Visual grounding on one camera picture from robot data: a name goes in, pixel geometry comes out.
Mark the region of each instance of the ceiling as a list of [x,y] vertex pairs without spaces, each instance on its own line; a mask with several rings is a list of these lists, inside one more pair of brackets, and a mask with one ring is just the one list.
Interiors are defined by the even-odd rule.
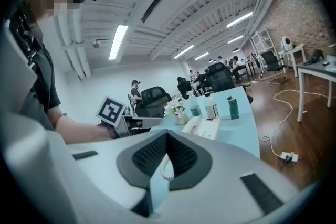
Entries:
[[[148,26],[141,18],[154,0],[87,0],[81,4],[82,31],[88,63],[91,69],[104,68],[134,61],[173,60],[179,52],[194,45],[181,59],[193,59],[207,51],[225,46],[231,39],[244,35],[255,20],[260,0],[191,0],[164,24]],[[227,28],[226,25],[247,12],[247,18]],[[69,16],[74,36],[72,16]],[[118,24],[129,26],[116,60],[109,60],[112,40]],[[92,46],[96,39],[99,48]]]

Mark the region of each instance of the light blue desk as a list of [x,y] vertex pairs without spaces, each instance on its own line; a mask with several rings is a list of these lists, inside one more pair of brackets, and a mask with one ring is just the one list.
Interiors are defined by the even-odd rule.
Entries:
[[[231,120],[227,97],[231,95],[237,99],[239,118]],[[257,158],[260,158],[260,148],[257,133],[257,126],[253,116],[252,108],[246,97],[243,87],[236,87],[222,92],[212,93],[211,96],[216,101],[220,117],[220,131],[217,141],[225,142],[240,147]],[[199,106],[201,107],[202,117],[206,117],[204,107],[205,96],[197,97]],[[185,103],[187,115],[192,118],[189,102]],[[169,129],[182,131],[184,125],[176,125],[173,115],[163,118],[163,123],[153,127],[151,130]]]

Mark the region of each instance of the fluorescent light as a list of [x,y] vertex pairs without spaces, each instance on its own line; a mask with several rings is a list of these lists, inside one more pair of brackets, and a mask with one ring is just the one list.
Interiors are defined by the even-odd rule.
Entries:
[[233,39],[233,40],[230,40],[229,42],[228,42],[228,44],[229,43],[231,43],[231,42],[233,42],[233,41],[236,41],[236,40],[238,40],[238,39],[241,39],[243,36],[240,36],[240,37],[236,37],[235,39]]
[[202,58],[202,57],[204,57],[204,56],[206,56],[208,54],[209,54],[209,52],[206,52],[206,53],[202,54],[201,56],[198,56],[197,58],[195,58],[195,60],[199,60],[199,58]]
[[112,42],[109,60],[115,60],[115,58],[117,57],[120,44],[122,42],[122,39],[124,38],[127,28],[127,25],[118,25]]
[[174,57],[174,59],[180,57],[183,53],[189,51],[189,50],[192,49],[192,48],[194,48],[194,45],[191,45],[191,46],[187,47],[185,50],[181,51],[178,55],[176,55],[176,56]]
[[245,18],[250,17],[252,14],[253,14],[253,12],[250,12],[250,13],[242,16],[241,18],[234,20],[232,23],[229,23],[226,27],[229,28],[230,26],[236,24],[237,22],[240,22],[241,20],[244,20]]

